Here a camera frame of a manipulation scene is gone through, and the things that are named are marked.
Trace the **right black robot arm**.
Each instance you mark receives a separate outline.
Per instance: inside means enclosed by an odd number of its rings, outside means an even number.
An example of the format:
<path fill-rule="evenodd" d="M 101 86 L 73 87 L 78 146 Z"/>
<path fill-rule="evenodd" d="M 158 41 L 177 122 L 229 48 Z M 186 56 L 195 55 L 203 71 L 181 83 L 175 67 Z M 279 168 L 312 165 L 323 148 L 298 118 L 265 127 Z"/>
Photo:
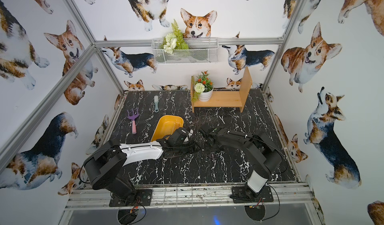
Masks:
<path fill-rule="evenodd" d="M 262 189 L 272 179 L 272 173 L 283 162 L 283 153 L 264 132 L 245 134 L 227 128 L 211 128 L 208 125 L 200 127 L 199 132 L 214 149 L 227 146 L 241 150 L 246 155 L 253 171 L 240 194 L 232 195 L 231 198 L 256 202 Z"/>

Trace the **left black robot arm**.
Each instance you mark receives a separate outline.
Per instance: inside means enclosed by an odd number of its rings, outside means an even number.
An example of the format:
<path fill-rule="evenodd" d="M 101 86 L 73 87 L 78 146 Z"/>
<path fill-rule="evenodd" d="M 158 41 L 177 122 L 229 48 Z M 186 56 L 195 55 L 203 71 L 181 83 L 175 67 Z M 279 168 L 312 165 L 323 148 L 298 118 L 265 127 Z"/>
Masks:
<path fill-rule="evenodd" d="M 145 160 L 181 157 L 196 153 L 200 146 L 181 135 L 177 139 L 165 136 L 144 144 L 118 144 L 109 140 L 91 154 L 83 164 L 93 190 L 106 189 L 127 204 L 137 202 L 138 192 L 133 184 L 119 175 L 120 170 L 132 163 Z"/>

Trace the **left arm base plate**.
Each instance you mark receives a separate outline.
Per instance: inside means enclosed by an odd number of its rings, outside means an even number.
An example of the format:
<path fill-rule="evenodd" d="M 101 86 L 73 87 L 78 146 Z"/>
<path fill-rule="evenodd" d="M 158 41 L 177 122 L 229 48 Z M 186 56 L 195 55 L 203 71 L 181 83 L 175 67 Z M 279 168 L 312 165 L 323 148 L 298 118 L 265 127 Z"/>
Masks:
<path fill-rule="evenodd" d="M 120 198 L 118 195 L 111 193 L 109 207 L 133 207 L 138 205 L 147 207 L 151 204 L 152 196 L 152 189 L 139 189 L 124 198 Z"/>

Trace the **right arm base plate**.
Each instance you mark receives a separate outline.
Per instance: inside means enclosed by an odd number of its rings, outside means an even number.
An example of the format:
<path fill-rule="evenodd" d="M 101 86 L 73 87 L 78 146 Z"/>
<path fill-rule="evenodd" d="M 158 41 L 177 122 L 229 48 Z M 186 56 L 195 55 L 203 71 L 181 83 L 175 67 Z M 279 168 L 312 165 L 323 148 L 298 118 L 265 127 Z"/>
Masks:
<path fill-rule="evenodd" d="M 264 186 L 258 193 L 255 193 L 250 188 L 232 187 L 230 198 L 235 204 L 240 203 L 255 203 L 258 202 L 273 202 L 274 197 L 269 186 Z"/>

